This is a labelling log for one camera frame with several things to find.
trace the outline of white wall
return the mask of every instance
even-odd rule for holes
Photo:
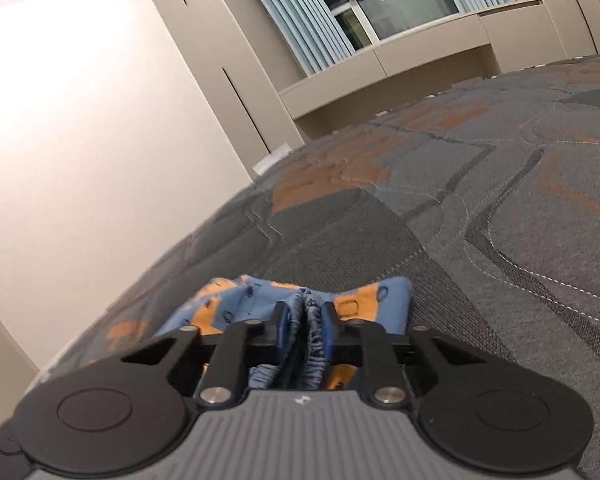
[[[249,182],[151,0],[0,8],[0,320],[35,364]]]

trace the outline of mattress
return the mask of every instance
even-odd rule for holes
[[[580,467],[600,480],[600,56],[459,84],[292,152],[49,375],[151,337],[211,278],[241,274],[324,291],[407,276],[409,325],[584,396],[596,426]]]

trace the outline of black circular plate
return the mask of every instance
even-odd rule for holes
[[[557,381],[517,366],[462,366],[435,386],[418,414],[445,453],[501,474],[536,474],[575,464],[593,432],[587,403]]]
[[[146,365],[125,364],[124,374],[98,368],[42,384],[22,399],[11,425],[33,462],[72,476],[112,476],[150,462],[182,434],[182,397]]]

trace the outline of gray gripper housing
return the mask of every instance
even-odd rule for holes
[[[61,478],[36,470],[27,480]],[[274,390],[255,390],[239,406],[203,413],[169,456],[110,478],[503,480],[444,458],[407,415],[372,408],[356,392]],[[537,478],[580,480],[570,468]]]

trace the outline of metal screw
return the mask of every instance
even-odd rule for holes
[[[224,386],[212,386],[200,392],[200,399],[207,404],[222,404],[231,399],[231,391]]]
[[[388,386],[386,388],[380,388],[374,393],[376,400],[379,400],[383,404],[397,404],[402,402],[406,394],[400,388],[395,386]]]

